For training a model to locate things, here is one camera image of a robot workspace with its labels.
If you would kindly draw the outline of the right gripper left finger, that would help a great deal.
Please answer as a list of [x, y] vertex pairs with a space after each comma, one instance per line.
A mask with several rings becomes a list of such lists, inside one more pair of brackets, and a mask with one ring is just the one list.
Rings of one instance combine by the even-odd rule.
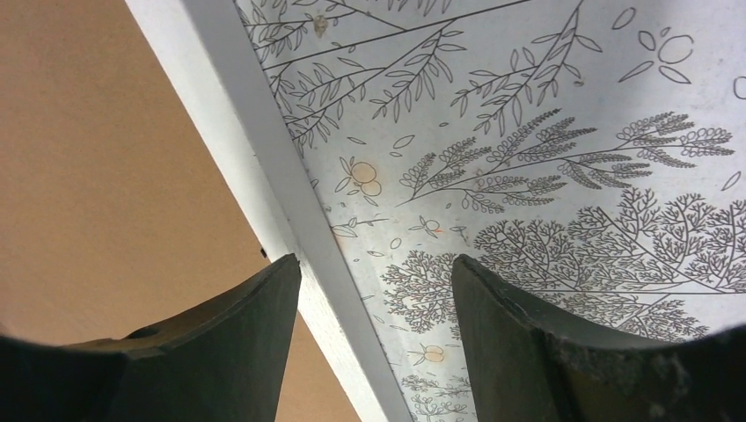
[[302, 275], [285, 255], [125, 338], [1, 339], [4, 421], [272, 421]]

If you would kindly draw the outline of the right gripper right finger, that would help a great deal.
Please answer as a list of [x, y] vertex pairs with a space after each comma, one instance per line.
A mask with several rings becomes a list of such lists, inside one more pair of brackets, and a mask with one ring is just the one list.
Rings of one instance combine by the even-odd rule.
[[481, 421], [742, 421], [745, 329], [670, 343], [595, 324], [458, 256], [451, 286]]

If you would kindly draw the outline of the brown cardboard backing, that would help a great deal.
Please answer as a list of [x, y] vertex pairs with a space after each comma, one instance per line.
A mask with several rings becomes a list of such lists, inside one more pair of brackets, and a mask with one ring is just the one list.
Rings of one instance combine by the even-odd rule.
[[[274, 263], [122, 1], [1, 4], [1, 339], [121, 339]], [[276, 417], [357, 414], [297, 312]]]

